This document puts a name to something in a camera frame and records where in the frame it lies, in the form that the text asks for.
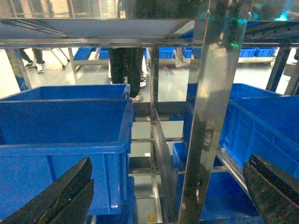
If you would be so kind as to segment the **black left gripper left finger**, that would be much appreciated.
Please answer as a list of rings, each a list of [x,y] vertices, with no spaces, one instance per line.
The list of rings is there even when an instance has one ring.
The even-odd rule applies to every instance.
[[[94,195],[92,161],[86,156],[2,224],[83,224]]]

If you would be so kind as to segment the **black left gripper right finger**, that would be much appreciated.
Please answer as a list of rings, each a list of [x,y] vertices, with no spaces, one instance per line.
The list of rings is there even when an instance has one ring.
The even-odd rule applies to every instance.
[[[251,200],[266,224],[299,222],[299,180],[252,154],[243,163],[243,177]]]

